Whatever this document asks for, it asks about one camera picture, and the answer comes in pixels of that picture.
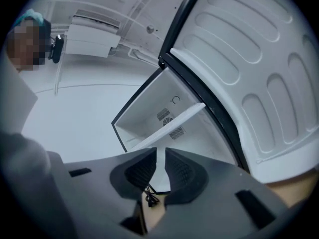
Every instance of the wire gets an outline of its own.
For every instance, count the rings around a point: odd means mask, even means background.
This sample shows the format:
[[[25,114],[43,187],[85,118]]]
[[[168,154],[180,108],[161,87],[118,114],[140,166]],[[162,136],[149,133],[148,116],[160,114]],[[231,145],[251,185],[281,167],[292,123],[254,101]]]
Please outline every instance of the wire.
[[[151,192],[149,185],[146,186],[144,192],[146,194],[145,200],[148,202],[149,207],[156,206],[160,202],[159,199],[154,196],[155,193]]]
[[[113,57],[120,49],[121,49],[120,47],[111,48],[109,52],[109,57]]]

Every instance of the headphones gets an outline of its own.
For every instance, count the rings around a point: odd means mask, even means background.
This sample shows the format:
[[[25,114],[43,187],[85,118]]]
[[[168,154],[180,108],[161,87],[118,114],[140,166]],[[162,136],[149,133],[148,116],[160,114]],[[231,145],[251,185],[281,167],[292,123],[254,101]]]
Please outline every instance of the headphones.
[[[44,39],[45,39],[45,54],[48,53],[48,59],[57,64],[60,61],[61,53],[64,45],[64,38],[61,35],[57,35],[55,38],[51,37],[51,23],[44,20]]]

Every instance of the rectangular slot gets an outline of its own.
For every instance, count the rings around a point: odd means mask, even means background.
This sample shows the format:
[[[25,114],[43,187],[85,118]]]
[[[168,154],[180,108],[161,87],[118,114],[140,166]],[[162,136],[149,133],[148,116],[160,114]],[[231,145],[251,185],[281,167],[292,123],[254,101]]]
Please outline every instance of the rectangular slot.
[[[159,119],[159,121],[161,121],[163,118],[165,118],[167,115],[169,115],[170,112],[168,109],[164,108],[163,110],[161,110],[158,114],[157,117]]]
[[[182,136],[184,134],[184,130],[179,127],[177,128],[176,130],[174,130],[172,133],[170,133],[170,137],[173,139],[173,140],[176,140],[177,138],[179,138],[180,136]]]
[[[275,220],[276,217],[250,190],[239,191],[236,193],[236,197],[248,212],[258,229],[263,229]]]
[[[85,167],[85,168],[69,171],[69,174],[71,175],[71,177],[77,177],[90,172],[92,172],[91,169]]]

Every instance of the white ceiling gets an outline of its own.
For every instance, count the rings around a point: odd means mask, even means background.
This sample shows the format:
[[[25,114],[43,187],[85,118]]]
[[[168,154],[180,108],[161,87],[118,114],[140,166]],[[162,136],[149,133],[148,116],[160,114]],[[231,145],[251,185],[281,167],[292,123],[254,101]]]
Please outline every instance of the white ceiling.
[[[157,57],[181,2],[182,0],[33,0],[27,7],[42,13],[52,23],[52,28],[64,25],[67,28],[78,9],[112,17],[121,22],[118,35],[123,41],[141,46]],[[154,27],[153,34],[147,33],[148,25]]]

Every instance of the white wall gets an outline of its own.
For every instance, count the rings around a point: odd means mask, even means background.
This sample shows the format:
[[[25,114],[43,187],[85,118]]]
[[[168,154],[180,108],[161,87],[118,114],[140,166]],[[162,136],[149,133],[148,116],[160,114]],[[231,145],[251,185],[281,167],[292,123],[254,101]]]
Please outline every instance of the white wall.
[[[117,35],[158,56],[171,22],[183,0],[31,0],[33,8],[52,23],[53,31],[67,29],[78,9],[98,13],[120,22]],[[148,34],[147,26],[155,31]]]
[[[22,134],[59,153],[64,162],[123,153],[111,121],[156,68],[116,57],[66,55],[55,96],[56,68],[48,63],[20,74],[38,96]]]

